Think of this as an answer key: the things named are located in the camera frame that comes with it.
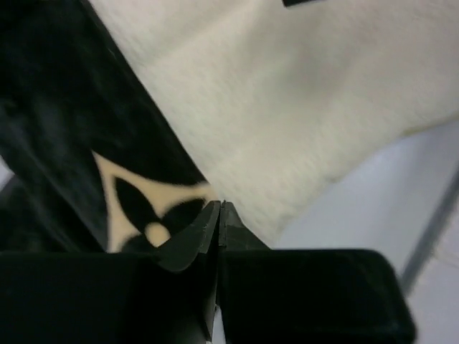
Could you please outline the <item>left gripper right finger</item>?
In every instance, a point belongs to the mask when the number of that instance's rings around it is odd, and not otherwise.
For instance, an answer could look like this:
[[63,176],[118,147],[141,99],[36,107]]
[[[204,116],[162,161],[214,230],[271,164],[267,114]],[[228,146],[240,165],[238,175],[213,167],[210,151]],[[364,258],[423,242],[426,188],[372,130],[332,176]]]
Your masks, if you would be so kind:
[[244,224],[233,203],[224,201],[219,213],[219,258],[252,258],[272,249]]

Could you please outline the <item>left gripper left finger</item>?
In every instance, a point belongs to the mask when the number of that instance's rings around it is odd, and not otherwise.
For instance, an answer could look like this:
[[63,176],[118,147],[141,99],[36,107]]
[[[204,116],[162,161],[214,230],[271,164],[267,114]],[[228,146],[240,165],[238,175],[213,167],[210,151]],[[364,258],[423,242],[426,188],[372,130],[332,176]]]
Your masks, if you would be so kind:
[[153,301],[154,340],[211,340],[217,296],[219,202],[160,249]]

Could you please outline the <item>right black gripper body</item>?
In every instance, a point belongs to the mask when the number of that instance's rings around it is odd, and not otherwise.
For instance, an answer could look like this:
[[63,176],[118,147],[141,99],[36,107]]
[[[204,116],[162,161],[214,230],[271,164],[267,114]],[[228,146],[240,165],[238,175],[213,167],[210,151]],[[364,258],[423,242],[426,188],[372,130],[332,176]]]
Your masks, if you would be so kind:
[[282,3],[285,7],[299,6],[301,4],[308,4],[318,0],[282,0]]

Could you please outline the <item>cream foam pillow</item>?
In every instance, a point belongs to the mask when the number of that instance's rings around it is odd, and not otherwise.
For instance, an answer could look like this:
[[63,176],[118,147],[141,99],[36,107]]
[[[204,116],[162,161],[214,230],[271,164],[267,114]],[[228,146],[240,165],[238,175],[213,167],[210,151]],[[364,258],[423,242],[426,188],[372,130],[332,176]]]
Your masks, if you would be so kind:
[[458,117],[456,1],[94,1],[217,193],[268,242],[397,138]]

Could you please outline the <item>black floral pillowcase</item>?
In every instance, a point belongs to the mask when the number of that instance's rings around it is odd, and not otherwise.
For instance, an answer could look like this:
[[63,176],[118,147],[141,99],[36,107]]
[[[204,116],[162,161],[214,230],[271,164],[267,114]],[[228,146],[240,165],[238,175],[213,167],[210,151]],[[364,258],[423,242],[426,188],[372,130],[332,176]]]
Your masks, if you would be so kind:
[[1,3],[1,249],[149,252],[214,198],[88,1]]

